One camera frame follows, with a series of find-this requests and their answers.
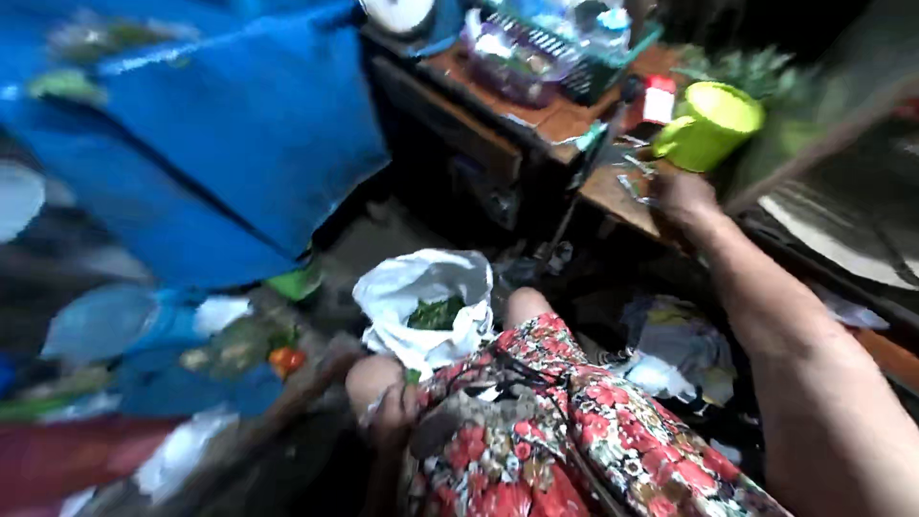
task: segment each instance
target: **plastic wrapper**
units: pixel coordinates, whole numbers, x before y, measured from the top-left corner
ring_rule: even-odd
[[[169,499],[182,487],[207,450],[208,442],[239,415],[224,408],[202,411],[178,426],[134,474],[138,490],[153,504]]]
[[[569,52],[546,53],[522,32],[481,22],[479,9],[470,9],[463,43],[469,54],[472,77],[511,101],[545,108],[559,93],[564,79],[577,64]]]

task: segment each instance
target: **green plant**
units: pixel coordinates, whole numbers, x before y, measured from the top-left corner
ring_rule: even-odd
[[[762,51],[733,51],[711,60],[703,49],[687,45],[683,50],[682,66],[673,72],[685,75],[693,82],[716,81],[739,88],[764,103],[795,98],[806,82],[805,75],[789,62],[794,54],[780,53],[775,46]]]

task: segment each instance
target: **green leaves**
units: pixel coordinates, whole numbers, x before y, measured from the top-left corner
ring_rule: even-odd
[[[418,308],[408,316],[408,327],[416,330],[452,330],[453,320],[465,306],[462,296],[454,295],[430,304],[418,300]]]
[[[795,98],[803,87],[802,74],[789,66],[794,54],[785,54],[771,45],[762,51],[732,51],[712,61],[705,51],[695,45],[683,49],[683,66],[673,68],[693,82],[716,81],[737,87],[750,97],[763,102]]]

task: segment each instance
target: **clothing pile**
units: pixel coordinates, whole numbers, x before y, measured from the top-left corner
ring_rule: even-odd
[[[701,392],[716,406],[731,399],[737,376],[731,345],[693,304],[662,294],[641,296],[625,307],[621,321],[634,353],[608,369],[659,398],[689,403]]]

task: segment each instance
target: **plastic bag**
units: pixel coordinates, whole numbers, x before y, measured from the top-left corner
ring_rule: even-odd
[[[360,277],[352,295],[370,326],[362,338],[377,353],[392,353],[421,380],[479,348],[492,336],[492,266],[478,251],[422,249],[383,260]],[[452,330],[416,330],[406,326],[418,301],[437,302],[454,294],[466,306]]]
[[[172,431],[150,459],[137,469],[134,481],[138,490],[149,495],[153,504],[172,497],[198,465],[210,439],[238,420],[239,415],[225,408],[196,413],[190,421]]]

